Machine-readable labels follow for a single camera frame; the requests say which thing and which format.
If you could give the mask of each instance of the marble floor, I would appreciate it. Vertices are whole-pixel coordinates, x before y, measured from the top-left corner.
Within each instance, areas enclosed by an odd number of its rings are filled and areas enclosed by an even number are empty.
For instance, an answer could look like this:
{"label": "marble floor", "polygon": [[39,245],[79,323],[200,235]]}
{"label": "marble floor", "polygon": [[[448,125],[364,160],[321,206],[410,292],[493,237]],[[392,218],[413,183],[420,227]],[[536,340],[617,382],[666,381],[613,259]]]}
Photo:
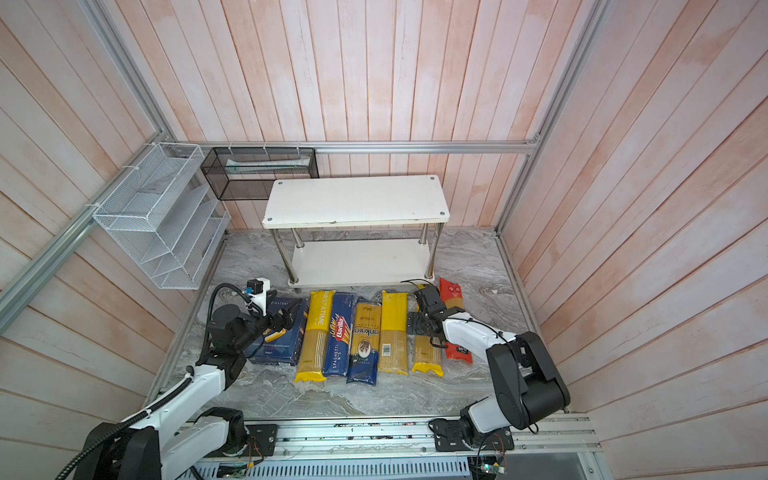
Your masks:
{"label": "marble floor", "polygon": [[[418,237],[417,229],[404,230],[324,230],[303,233],[304,240],[338,238]],[[293,251],[293,238],[287,231],[283,241]],[[462,286],[465,308],[475,317],[500,329],[521,333],[528,328],[510,279],[504,268],[490,229],[450,229],[443,231],[435,260],[435,275]],[[295,295],[287,288],[287,275],[280,255],[267,232],[234,233],[229,236],[208,286],[210,292],[219,283],[244,285],[259,276],[269,278],[282,294]],[[413,291],[408,284],[388,286],[388,291]],[[372,298],[381,287],[337,288]],[[239,299],[223,290],[217,306]],[[197,314],[174,368],[172,386],[183,375],[184,367],[193,365],[200,355],[209,296]],[[409,366],[413,360],[413,337],[409,337]],[[379,374],[376,386],[347,384],[344,378],[325,382],[294,383],[296,367],[257,366],[246,362],[240,377],[225,392],[209,402],[211,406],[240,409],[246,419],[347,417],[365,415],[458,415],[459,410],[493,393],[485,364],[469,365],[459,360],[443,359],[445,376],[413,373],[408,376]]]}

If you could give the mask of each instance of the blue pasta box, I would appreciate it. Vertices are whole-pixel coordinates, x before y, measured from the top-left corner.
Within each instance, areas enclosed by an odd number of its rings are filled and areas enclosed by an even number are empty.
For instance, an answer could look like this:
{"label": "blue pasta box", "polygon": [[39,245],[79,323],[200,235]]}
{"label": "blue pasta box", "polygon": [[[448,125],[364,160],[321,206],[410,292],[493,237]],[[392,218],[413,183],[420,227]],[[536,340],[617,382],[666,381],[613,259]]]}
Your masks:
{"label": "blue pasta box", "polygon": [[346,376],[349,368],[349,342],[352,340],[352,327],[355,314],[354,293],[334,293],[331,306],[331,321],[328,327],[328,350],[325,376]]}
{"label": "blue pasta box", "polygon": [[289,307],[293,318],[296,319],[293,328],[273,332],[267,330],[264,336],[251,343],[244,354],[252,363],[260,365],[291,365],[299,362],[301,344],[304,341],[304,329],[309,313],[310,302],[307,299],[275,297],[266,308],[276,313],[282,308]]}

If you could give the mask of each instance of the yellow pasta package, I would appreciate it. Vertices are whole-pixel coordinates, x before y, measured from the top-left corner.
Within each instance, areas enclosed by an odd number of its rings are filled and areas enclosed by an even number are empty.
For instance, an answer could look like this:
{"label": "yellow pasta package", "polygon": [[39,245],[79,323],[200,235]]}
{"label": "yellow pasta package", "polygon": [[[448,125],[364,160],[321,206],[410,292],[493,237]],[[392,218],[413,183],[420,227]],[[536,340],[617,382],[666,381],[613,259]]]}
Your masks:
{"label": "yellow pasta package", "polygon": [[408,293],[382,291],[379,371],[408,375]]}
{"label": "yellow pasta package", "polygon": [[417,335],[416,345],[413,350],[412,372],[434,372],[443,376],[442,353],[440,349],[432,346],[427,335]]}
{"label": "yellow pasta package", "polygon": [[322,382],[323,365],[328,348],[328,326],[331,321],[333,290],[320,290],[310,294],[310,315],[306,320],[304,344],[296,367],[294,382]]}

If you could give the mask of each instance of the wooden plank wall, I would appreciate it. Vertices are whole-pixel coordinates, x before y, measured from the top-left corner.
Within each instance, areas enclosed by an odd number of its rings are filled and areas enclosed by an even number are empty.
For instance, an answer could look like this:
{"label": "wooden plank wall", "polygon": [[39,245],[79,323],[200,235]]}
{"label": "wooden plank wall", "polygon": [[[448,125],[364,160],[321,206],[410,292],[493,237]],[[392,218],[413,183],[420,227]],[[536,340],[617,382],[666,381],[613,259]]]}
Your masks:
{"label": "wooden plank wall", "polygon": [[504,232],[616,478],[766,477],[766,25],[617,2]]}
{"label": "wooden plank wall", "polygon": [[[0,289],[154,133],[78,0],[0,2]],[[141,407],[188,304],[92,234],[0,339],[5,476]]]}
{"label": "wooden plank wall", "polygon": [[[594,0],[104,0],[188,141],[524,140]],[[492,226],[516,154],[320,155],[324,177],[435,174],[450,225]],[[235,230],[264,202],[229,202]]]}

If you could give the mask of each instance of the vent grille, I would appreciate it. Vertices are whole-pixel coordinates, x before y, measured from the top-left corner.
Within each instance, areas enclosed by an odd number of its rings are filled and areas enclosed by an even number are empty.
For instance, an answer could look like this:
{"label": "vent grille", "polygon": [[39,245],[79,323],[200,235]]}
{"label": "vent grille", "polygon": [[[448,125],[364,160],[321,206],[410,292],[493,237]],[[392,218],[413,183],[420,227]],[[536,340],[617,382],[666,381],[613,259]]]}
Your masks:
{"label": "vent grille", "polygon": [[[206,480],[214,480],[219,465],[241,462],[201,462],[197,470]],[[251,468],[245,478],[470,478],[466,457],[431,458],[345,458],[334,460],[288,460],[264,462]],[[185,472],[180,478],[193,478]]]}

